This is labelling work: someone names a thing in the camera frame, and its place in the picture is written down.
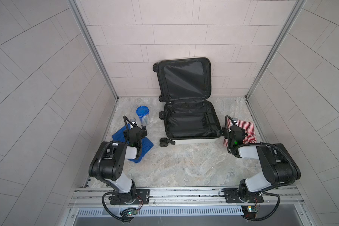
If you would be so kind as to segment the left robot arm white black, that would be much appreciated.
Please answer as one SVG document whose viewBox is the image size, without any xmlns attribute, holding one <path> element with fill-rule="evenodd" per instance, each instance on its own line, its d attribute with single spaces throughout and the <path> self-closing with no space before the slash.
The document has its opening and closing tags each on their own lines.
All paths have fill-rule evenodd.
<svg viewBox="0 0 339 226">
<path fill-rule="evenodd" d="M 103 141 L 89 165 L 89 176 L 111 186 L 115 201 L 131 204 L 136 199 L 135 182 L 123 172 L 125 160 L 138 160 L 142 154 L 145 126 L 135 126 L 123 133 L 124 142 Z"/>
</svg>

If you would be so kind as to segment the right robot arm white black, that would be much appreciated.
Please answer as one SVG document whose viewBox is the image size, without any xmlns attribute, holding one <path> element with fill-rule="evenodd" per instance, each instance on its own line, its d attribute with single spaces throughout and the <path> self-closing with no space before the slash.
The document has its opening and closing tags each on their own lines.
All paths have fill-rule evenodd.
<svg viewBox="0 0 339 226">
<path fill-rule="evenodd" d="M 222 128 L 227 139 L 227 151 L 236 158 L 260 161 L 261 172 L 241 180 L 234 195 L 242 202 L 255 200 L 254 196 L 280 186 L 293 184 L 301 177 L 301 172 L 287 149 L 281 143 L 244 143 L 245 129 L 232 125 Z"/>
</svg>

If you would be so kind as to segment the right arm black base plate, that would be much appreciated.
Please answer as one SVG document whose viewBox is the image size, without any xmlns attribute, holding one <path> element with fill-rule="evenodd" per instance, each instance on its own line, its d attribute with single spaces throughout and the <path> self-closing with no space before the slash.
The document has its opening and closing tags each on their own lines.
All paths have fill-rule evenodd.
<svg viewBox="0 0 339 226">
<path fill-rule="evenodd" d="M 262 193 L 251 193 L 246 189 L 241 190 L 239 188 L 224 188 L 224 197 L 226 203 L 241 203 L 246 205 L 247 203 L 263 203 L 264 199 Z"/>
</svg>

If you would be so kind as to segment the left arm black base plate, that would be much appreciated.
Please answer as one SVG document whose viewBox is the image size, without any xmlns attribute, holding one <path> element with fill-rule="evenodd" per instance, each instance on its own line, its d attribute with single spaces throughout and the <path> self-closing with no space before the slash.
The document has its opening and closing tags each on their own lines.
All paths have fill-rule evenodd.
<svg viewBox="0 0 339 226">
<path fill-rule="evenodd" d="M 108 200 L 110 200 L 111 205 L 148 204 L 149 195 L 149 189 L 132 189 L 128 193 L 116 193 L 114 195 L 110 195 Z"/>
</svg>

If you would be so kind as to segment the blue cloth garment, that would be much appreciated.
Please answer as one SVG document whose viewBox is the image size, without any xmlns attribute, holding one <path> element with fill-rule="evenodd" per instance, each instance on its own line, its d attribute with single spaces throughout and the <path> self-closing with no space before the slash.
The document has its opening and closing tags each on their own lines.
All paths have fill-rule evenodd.
<svg viewBox="0 0 339 226">
<path fill-rule="evenodd" d="M 127 143 L 128 147 L 130 147 L 128 142 L 128 133 L 129 130 L 133 127 L 131 126 L 131 128 L 129 128 L 129 126 L 130 126 L 129 124 L 126 124 L 124 127 L 122 127 L 119 131 L 112 135 L 112 139 L 115 141 Z M 153 143 L 148 138 L 145 137 L 142 139 L 142 148 L 136 148 L 137 151 L 136 157 L 135 158 L 132 157 L 134 156 L 133 154 L 130 157 L 128 157 L 129 153 L 126 152 L 126 158 L 134 163 L 139 163 L 152 147 Z"/>
</svg>

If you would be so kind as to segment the red white striped garment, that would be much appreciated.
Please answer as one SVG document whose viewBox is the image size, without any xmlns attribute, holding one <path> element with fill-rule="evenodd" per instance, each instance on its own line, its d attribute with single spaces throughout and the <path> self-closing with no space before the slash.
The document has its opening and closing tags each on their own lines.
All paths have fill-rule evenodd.
<svg viewBox="0 0 339 226">
<path fill-rule="evenodd" d="M 232 126 L 232 122 L 229 117 L 225 119 L 226 126 L 225 127 L 230 127 Z M 255 127 L 252 122 L 248 121 L 242 121 L 242 120 L 237 120 L 237 126 L 245 129 L 245 132 L 247 133 L 247 137 L 244 139 L 243 144 L 249 144 L 249 143 L 256 143 L 257 138 L 256 138 L 256 132 L 255 132 Z"/>
</svg>

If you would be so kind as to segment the clear jar with blue lid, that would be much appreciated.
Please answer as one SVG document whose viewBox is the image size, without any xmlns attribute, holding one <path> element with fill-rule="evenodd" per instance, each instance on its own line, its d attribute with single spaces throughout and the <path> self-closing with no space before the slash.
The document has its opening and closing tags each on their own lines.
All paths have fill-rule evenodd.
<svg viewBox="0 0 339 226">
<path fill-rule="evenodd" d="M 140 122 L 143 126 L 147 126 L 149 124 L 149 108 L 147 106 L 139 106 L 136 109 L 136 114 L 140 119 Z"/>
</svg>

